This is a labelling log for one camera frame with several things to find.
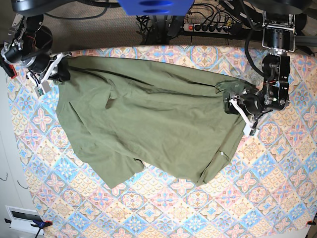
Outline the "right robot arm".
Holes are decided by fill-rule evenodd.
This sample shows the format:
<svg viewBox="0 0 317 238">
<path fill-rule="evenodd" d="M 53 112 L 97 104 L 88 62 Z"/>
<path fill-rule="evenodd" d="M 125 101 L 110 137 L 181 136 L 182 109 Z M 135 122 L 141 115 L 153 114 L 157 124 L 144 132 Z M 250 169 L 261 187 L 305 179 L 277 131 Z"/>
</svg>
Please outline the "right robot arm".
<svg viewBox="0 0 317 238">
<path fill-rule="evenodd" d="M 65 54 L 51 54 L 52 32 L 43 25 L 44 14 L 63 4 L 65 0 L 13 0 L 16 13 L 0 52 L 0 65 L 7 75 L 17 76 L 16 64 L 27 69 L 27 77 L 35 84 L 37 96 L 49 92 L 49 80 L 65 82 L 70 73 Z"/>
</svg>

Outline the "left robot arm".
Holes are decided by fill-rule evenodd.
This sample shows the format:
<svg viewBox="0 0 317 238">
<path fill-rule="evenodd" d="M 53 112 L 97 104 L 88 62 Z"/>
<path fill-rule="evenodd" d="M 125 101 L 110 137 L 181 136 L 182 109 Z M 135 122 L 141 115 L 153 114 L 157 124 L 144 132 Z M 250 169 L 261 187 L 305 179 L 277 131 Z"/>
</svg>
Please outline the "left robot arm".
<svg viewBox="0 0 317 238">
<path fill-rule="evenodd" d="M 228 114 L 239 114 L 246 123 L 244 134 L 254 136 L 264 114 L 281 111 L 289 105 L 288 52 L 294 52 L 300 42 L 306 46 L 317 43 L 316 37 L 300 36 L 296 32 L 295 19 L 304 12 L 317 11 L 310 8 L 310 0 L 251 0 L 249 3 L 262 11 L 262 19 L 254 18 L 243 0 L 239 2 L 250 27 L 244 51 L 252 69 L 263 78 L 263 87 L 261 90 L 244 88 L 242 92 L 229 92 L 224 99 L 224 108 Z M 262 47 L 268 49 L 261 68 L 255 66 L 249 53 L 249 43 L 256 32 L 262 33 Z"/>
</svg>

